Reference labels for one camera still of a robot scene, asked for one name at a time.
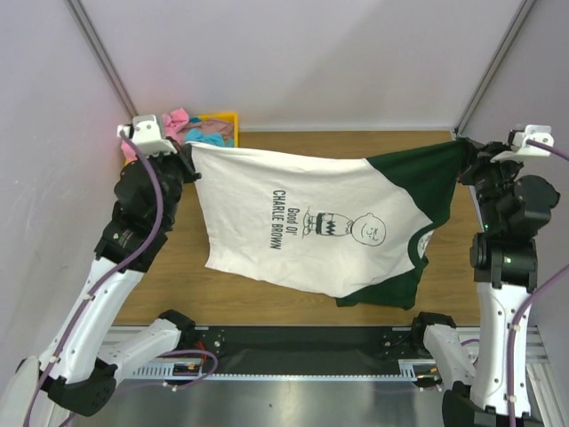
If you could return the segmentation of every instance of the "wooden table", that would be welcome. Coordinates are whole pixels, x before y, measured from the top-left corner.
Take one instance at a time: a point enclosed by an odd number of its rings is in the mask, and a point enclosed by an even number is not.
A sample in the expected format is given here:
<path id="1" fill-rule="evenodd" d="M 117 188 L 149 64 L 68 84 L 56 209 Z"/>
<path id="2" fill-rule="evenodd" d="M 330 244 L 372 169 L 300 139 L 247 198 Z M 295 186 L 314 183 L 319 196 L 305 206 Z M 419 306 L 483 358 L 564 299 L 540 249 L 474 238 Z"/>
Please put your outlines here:
<path id="1" fill-rule="evenodd" d="M 242 147 L 315 157 L 361 158 L 449 141 L 448 132 L 242 133 Z M 164 310 L 206 325 L 409 325 L 421 310 L 442 312 L 459 325 L 478 325 L 476 284 L 469 247 L 478 232 L 467 188 L 458 186 L 451 220 L 427 249 L 417 304 L 405 311 L 358 304 L 336 307 L 333 298 L 271 285 L 204 267 L 209 245 L 196 189 L 184 189 L 174 232 L 148 275 L 131 293 L 117 324 L 148 324 Z"/>

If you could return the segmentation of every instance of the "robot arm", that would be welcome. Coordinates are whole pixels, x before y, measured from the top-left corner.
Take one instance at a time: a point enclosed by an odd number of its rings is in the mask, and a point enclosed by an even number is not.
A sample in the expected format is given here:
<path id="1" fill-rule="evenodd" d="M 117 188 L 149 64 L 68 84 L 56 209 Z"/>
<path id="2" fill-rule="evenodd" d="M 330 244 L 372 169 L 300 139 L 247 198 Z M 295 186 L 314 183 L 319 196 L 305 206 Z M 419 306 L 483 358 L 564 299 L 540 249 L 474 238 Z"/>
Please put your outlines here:
<path id="1" fill-rule="evenodd" d="M 531 306 L 513 325 L 514 316 L 537 288 L 534 237 L 551 218 L 559 194 L 539 176 L 517 179 L 518 160 L 549 153 L 529 140 L 553 145 L 548 126 L 512 131 L 509 146 L 469 141 L 471 157 L 459 182 L 476 189 L 484 230 L 474 236 L 470 263 L 480 301 L 480 352 L 477 369 L 461 347 L 451 319 L 421 313 L 413 322 L 424 347 L 433 355 L 447 387 L 443 401 L 446 426 L 505 425 L 515 403 L 517 425 L 540 425 L 531 418 L 525 386 L 525 339 Z M 514 358 L 508 363 L 508 338 L 515 328 Z M 513 394 L 508 379 L 516 379 Z"/>
<path id="2" fill-rule="evenodd" d="M 139 158 L 148 156 L 156 179 L 153 181 L 140 160 L 126 165 L 120 174 L 112 219 L 95 248 L 95 260 L 83 290 L 54 340 L 36 359 L 39 373 L 34 385 L 39 374 L 38 386 L 51 401 L 39 416 L 41 425 L 60 425 L 68 413 L 62 408 L 80 415 L 95 414 L 127 375 L 181 344 L 188 345 L 194 334 L 195 324 L 170 310 L 130 341 L 101 348 L 124 300 L 166 242 L 166 232 L 172 230 L 182 184 L 200 178 L 191 163 L 191 146 L 179 147 L 166 139 L 156 116 L 136 117 L 131 125 L 119 126 L 118 131 L 128 134 Z M 158 204 L 156 190 L 161 196 Z M 19 370 L 11 387 L 21 391 L 33 365 L 30 359 L 24 362 L 26 369 Z M 27 394 L 14 393 L 11 388 L 5 392 L 0 405 L 1 425 L 25 423 L 29 402 L 20 402 L 23 410 L 19 410 L 8 401 L 11 396 Z"/>

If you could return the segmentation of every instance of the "white bracket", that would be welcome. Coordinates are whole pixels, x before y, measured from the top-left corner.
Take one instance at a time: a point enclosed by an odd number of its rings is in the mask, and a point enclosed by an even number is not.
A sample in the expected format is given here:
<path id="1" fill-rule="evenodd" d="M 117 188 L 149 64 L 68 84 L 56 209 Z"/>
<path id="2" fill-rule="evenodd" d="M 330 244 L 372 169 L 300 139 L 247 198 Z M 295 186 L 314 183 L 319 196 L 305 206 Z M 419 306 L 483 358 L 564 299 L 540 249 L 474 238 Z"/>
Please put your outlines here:
<path id="1" fill-rule="evenodd" d="M 174 350 L 179 340 L 180 330 L 172 322 L 158 318 L 130 340 L 101 347 L 99 359 L 117 366 L 118 385 L 152 359 Z"/>
<path id="2" fill-rule="evenodd" d="M 116 136 L 120 137 L 121 131 L 129 135 L 133 127 L 132 142 L 146 157 L 176 152 L 172 142 L 166 139 L 162 118 L 153 114 L 137 116 L 131 125 L 118 126 Z"/>
<path id="3" fill-rule="evenodd" d="M 472 384 L 477 371 L 462 347 L 456 329 L 448 325 L 427 326 L 423 342 L 437 363 L 446 389 L 450 390 L 457 381 Z"/>
<path id="4" fill-rule="evenodd" d="M 551 153 L 544 149 L 538 149 L 528 145 L 528 141 L 537 141 L 547 146 L 553 147 L 553 137 L 551 136 L 551 126 L 528 125 L 523 132 L 514 135 L 511 151 L 503 151 L 492 158 L 493 162 L 502 160 L 515 160 L 523 162 L 530 157 L 548 157 Z"/>

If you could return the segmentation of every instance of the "pink cloth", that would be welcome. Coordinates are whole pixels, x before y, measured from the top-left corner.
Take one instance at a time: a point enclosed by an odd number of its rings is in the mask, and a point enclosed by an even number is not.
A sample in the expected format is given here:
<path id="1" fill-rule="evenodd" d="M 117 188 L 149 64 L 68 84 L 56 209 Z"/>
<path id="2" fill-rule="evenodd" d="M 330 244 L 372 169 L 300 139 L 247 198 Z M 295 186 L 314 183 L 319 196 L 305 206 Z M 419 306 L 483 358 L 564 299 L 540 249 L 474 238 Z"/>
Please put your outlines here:
<path id="1" fill-rule="evenodd" d="M 162 120 L 164 121 L 164 131 L 166 136 L 173 138 L 178 143 L 180 142 L 180 136 L 178 133 L 184 128 L 185 125 L 188 124 L 189 115 L 185 109 L 175 109 L 170 114 L 163 114 Z M 136 160 L 136 154 L 134 151 L 123 142 L 121 144 L 121 150 L 123 151 L 124 158 L 126 158 L 127 162 L 132 162 Z"/>
<path id="2" fill-rule="evenodd" d="M 204 135 L 220 133 L 224 139 L 233 138 L 233 123 L 219 118 L 207 118 L 201 122 L 190 123 L 186 129 L 198 129 Z"/>

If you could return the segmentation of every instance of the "fabric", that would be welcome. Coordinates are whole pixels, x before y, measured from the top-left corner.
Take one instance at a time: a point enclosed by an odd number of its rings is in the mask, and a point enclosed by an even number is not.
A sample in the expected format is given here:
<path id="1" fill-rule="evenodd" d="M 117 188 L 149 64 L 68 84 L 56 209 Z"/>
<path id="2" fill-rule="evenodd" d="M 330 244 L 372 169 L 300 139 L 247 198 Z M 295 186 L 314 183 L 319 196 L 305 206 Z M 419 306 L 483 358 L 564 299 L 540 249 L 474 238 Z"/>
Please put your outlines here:
<path id="1" fill-rule="evenodd" d="M 199 117 L 192 117 L 186 129 L 197 129 L 204 135 L 211 133 L 220 133 L 224 139 L 233 138 L 233 123 L 220 118 L 206 118 L 202 120 Z"/>
<path id="2" fill-rule="evenodd" d="M 450 216 L 464 149 L 453 141 L 336 160 L 195 143 L 206 266 L 339 305 L 409 309 L 432 231 Z"/>
<path id="3" fill-rule="evenodd" d="M 179 132 L 188 124 L 189 115 L 185 109 L 175 109 L 170 114 L 163 114 L 164 132 L 166 137 L 171 137 L 175 141 L 180 142 Z M 134 150 L 129 147 L 126 142 L 121 143 L 121 150 L 127 162 L 136 160 Z"/>
<path id="4" fill-rule="evenodd" d="M 205 135 L 202 131 L 191 129 L 186 133 L 184 140 L 186 142 L 203 142 L 216 147 L 225 147 L 225 141 L 223 140 L 221 133 L 210 133 Z"/>

